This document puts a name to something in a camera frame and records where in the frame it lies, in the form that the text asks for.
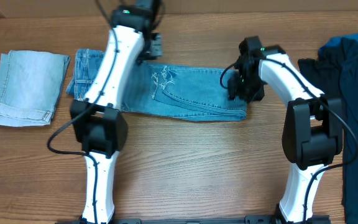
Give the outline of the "medium blue denim jeans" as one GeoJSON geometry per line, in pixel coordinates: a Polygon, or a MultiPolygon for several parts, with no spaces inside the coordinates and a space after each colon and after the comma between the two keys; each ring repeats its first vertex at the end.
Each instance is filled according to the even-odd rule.
{"type": "Polygon", "coordinates": [[[247,103],[229,100],[221,68],[143,62],[135,65],[121,109],[188,121],[241,121],[247,103]]]}

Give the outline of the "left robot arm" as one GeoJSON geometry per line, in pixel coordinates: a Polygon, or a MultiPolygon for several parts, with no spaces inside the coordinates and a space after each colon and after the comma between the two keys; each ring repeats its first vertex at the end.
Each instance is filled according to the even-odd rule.
{"type": "Polygon", "coordinates": [[[100,68],[83,100],[70,107],[76,140],[87,166],[86,202],[80,223],[113,223],[114,171],[128,126],[122,99],[133,66],[162,54],[154,31],[163,3],[159,0],[121,4],[107,17],[108,44],[100,68]]]}

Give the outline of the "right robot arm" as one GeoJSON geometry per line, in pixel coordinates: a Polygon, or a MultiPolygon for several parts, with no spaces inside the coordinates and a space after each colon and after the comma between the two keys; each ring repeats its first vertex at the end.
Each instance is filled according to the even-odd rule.
{"type": "Polygon", "coordinates": [[[257,36],[239,44],[237,73],[227,81],[228,97],[250,103],[264,97],[268,84],[287,112],[282,147],[290,163],[285,193],[272,215],[248,215],[246,223],[330,223],[314,215],[313,202],[320,180],[342,151],[341,100],[328,97],[292,65],[279,46],[264,47],[257,36]]]}

